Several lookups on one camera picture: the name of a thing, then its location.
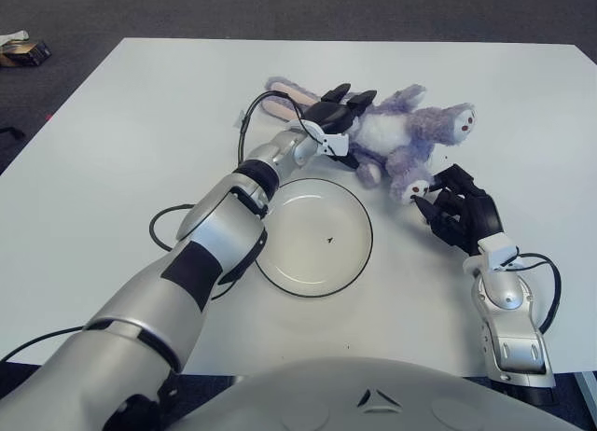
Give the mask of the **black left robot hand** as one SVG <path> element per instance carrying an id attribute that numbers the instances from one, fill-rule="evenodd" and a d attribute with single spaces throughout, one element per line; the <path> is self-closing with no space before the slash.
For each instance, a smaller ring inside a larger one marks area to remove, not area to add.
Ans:
<path id="1" fill-rule="evenodd" d="M 324 155 L 355 170 L 358 161 L 349 150 L 349 130 L 372 104 L 377 92 L 366 90 L 350 95 L 350 88 L 350 83 L 343 83 L 329 90 L 305 111 L 303 120 L 316 124 L 323 132 L 317 140 Z"/>

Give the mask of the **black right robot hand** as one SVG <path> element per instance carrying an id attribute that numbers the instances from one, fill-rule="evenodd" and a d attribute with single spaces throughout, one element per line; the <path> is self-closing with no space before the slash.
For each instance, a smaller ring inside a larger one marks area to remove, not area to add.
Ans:
<path id="1" fill-rule="evenodd" d="M 504 231 L 493 198 L 457 164 L 436 174 L 429 191 L 439 191 L 433 202 L 411 199 L 436 237 L 470 257 L 479 255 L 479 240 Z"/>

